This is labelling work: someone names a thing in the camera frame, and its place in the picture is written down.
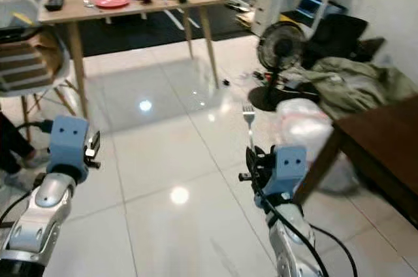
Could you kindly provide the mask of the silver metal fork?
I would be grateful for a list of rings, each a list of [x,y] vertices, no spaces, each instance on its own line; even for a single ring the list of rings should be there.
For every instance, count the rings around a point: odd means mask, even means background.
[[[253,134],[253,123],[255,122],[255,107],[249,103],[242,104],[242,116],[248,125],[249,148],[255,151],[255,141]]]

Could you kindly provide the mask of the translucent white plastic bag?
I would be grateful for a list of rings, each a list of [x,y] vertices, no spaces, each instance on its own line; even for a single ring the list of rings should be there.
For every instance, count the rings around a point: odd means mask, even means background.
[[[302,98],[281,101],[276,112],[278,142],[304,146],[308,160],[314,160],[332,133],[331,118],[316,103]]]

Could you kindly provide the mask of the person's leg in black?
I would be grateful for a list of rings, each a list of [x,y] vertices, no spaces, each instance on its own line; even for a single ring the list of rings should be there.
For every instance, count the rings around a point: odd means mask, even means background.
[[[38,152],[28,140],[24,139],[15,125],[2,112],[0,113],[0,121],[2,139],[0,143],[0,167],[7,175],[17,174],[22,166],[13,154],[18,155],[24,166],[30,167]]]

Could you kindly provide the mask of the brown striped bag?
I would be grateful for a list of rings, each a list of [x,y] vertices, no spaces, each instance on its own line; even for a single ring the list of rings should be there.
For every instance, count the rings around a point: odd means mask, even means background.
[[[3,91],[21,91],[54,82],[65,64],[65,53],[53,29],[24,41],[0,45]]]

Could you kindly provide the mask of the dark brown wooden table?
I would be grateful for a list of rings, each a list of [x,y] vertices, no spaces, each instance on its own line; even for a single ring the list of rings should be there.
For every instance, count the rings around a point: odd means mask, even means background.
[[[338,154],[418,229],[418,95],[341,118],[298,185],[293,201],[303,204],[325,178]]]

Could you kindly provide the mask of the black floor fan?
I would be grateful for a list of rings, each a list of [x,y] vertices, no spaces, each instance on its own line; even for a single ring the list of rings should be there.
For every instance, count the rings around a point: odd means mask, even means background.
[[[257,45],[257,58],[266,69],[265,86],[259,86],[248,93],[248,101],[263,112],[275,112],[278,104],[276,92],[280,73],[286,68],[286,61],[292,64],[301,55],[305,34],[301,26],[294,22],[280,21],[266,28]]]

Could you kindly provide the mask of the olive green cloth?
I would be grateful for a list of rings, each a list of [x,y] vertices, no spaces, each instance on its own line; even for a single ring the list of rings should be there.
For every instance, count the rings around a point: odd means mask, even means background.
[[[394,66],[340,57],[320,59],[301,76],[319,93],[319,107],[334,121],[405,100],[418,93]]]

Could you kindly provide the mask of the light wooden dining table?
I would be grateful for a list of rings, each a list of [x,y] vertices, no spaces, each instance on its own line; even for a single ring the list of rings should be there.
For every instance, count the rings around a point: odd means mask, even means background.
[[[131,0],[131,3],[123,8],[117,9],[101,9],[88,7],[84,0],[65,0],[63,9],[55,12],[48,12],[44,8],[45,0],[38,3],[40,24],[61,24],[65,28],[68,35],[69,55],[72,59],[72,71],[75,76],[75,87],[78,93],[78,104],[80,104],[81,118],[88,118],[88,101],[86,97],[86,68],[84,68],[84,48],[78,24],[86,20],[98,20],[99,18],[113,18],[119,16],[128,16],[135,14],[148,14],[162,12],[164,10],[182,9],[184,12],[184,20],[180,22],[185,28],[186,44],[191,51],[191,32],[190,21],[188,20],[189,12],[194,10],[198,13],[201,21],[201,29],[206,42],[206,50],[209,55],[210,65],[213,74],[213,85],[220,89],[222,87],[222,79],[218,75],[218,68],[215,53],[212,45],[212,27],[209,21],[207,8],[213,5],[226,5],[231,0],[189,0],[187,3],[179,3],[177,0],[152,0],[149,5],[143,5],[138,0]]]

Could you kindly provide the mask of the red plate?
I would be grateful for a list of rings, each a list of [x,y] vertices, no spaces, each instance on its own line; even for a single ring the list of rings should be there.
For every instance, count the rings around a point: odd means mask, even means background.
[[[131,0],[92,0],[96,8],[117,9],[123,8],[131,3]]]

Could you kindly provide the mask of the small black bowl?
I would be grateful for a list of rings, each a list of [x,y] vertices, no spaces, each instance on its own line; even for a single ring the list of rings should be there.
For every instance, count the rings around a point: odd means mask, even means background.
[[[65,5],[65,0],[45,0],[44,8],[48,12],[55,12],[63,9]]]

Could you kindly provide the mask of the black bag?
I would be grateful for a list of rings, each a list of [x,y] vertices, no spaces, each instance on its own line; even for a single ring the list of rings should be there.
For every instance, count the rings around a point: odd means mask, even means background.
[[[344,14],[329,14],[320,21],[302,49],[302,68],[310,69],[323,58],[370,62],[386,42],[383,37],[361,39],[368,22]]]

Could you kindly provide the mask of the white shell chair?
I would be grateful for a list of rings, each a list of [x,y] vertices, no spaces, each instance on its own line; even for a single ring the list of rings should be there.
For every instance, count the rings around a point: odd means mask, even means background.
[[[17,97],[22,106],[22,114],[25,122],[30,121],[30,113],[33,109],[41,112],[42,107],[40,101],[48,93],[54,93],[59,98],[60,103],[68,110],[72,116],[76,115],[74,107],[69,103],[65,93],[61,90],[68,87],[76,91],[76,87],[69,80],[72,72],[72,60],[69,55],[68,47],[61,41],[57,35],[56,29],[50,25],[40,24],[38,21],[39,10],[34,0],[0,0],[1,3],[1,44],[24,41],[39,34],[42,30],[53,29],[59,43],[65,53],[65,64],[53,83],[47,86],[33,87],[21,91],[3,91],[1,89],[1,97]]]

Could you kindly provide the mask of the blue screen device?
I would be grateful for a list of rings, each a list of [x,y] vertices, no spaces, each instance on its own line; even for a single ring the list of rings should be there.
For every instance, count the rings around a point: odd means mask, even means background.
[[[322,0],[300,0],[295,9],[295,17],[299,21],[314,20],[322,4]]]

